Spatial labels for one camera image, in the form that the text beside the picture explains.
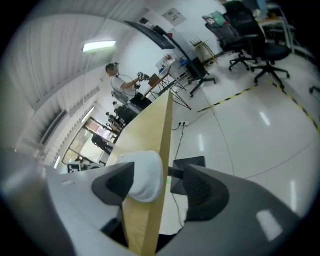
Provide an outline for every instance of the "poster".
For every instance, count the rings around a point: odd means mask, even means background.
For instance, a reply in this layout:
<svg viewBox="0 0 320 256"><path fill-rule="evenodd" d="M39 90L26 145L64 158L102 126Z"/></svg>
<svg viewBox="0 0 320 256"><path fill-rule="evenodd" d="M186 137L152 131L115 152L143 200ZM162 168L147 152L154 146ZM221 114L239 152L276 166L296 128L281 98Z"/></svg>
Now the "poster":
<svg viewBox="0 0 320 256"><path fill-rule="evenodd" d="M176 9L172 8L162 15L174 27L186 21L186 18Z"/></svg>

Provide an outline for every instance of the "window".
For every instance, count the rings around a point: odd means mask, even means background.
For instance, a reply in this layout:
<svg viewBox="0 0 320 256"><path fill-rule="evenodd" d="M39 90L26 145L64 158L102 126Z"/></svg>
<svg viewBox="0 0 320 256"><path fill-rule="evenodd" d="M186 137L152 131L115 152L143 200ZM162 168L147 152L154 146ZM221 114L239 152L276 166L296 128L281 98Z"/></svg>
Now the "window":
<svg viewBox="0 0 320 256"><path fill-rule="evenodd" d="M105 141L113 139L113 133L105 129L100 123L90 118L78 132L69 149L63 157L62 162L66 165L75 162L79 157L99 164L105 152L92 142L93 136L97 134Z"/></svg>

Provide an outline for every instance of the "white t-shirt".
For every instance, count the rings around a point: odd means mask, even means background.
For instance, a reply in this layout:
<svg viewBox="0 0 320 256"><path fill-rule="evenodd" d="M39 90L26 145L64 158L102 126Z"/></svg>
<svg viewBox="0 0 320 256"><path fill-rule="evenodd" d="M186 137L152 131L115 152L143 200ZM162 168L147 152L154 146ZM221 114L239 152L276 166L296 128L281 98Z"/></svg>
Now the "white t-shirt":
<svg viewBox="0 0 320 256"><path fill-rule="evenodd" d="M110 82L111 82L111 86L113 87L113 89L125 94L129 98L129 100L133 99L136 96L136 89L134 86L132 86L128 89L121 88L121 86L126 83L121 78L119 78L117 76L111 76Z"/></svg>

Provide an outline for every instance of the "power outlet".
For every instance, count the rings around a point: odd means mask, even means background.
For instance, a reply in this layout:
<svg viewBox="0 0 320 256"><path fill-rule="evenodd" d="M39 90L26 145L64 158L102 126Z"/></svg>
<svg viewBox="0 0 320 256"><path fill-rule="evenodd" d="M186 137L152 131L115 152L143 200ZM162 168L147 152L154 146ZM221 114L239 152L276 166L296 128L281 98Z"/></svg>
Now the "power outlet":
<svg viewBox="0 0 320 256"><path fill-rule="evenodd" d="M181 125L181 126L188 126L189 125L189 122L187 122L187 121L182 121L182 122L179 122L179 125Z"/></svg>

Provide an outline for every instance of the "computer monitor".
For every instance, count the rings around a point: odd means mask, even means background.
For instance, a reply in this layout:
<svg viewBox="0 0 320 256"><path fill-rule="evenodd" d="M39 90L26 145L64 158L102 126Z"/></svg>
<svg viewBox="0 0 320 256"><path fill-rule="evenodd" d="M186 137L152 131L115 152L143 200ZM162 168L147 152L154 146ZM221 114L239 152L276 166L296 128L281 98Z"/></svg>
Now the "computer monitor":
<svg viewBox="0 0 320 256"><path fill-rule="evenodd" d="M162 50L171 50L175 48L163 35L159 34L155 29L131 21L125 21L125 23L140 31L142 34L154 41Z"/></svg>

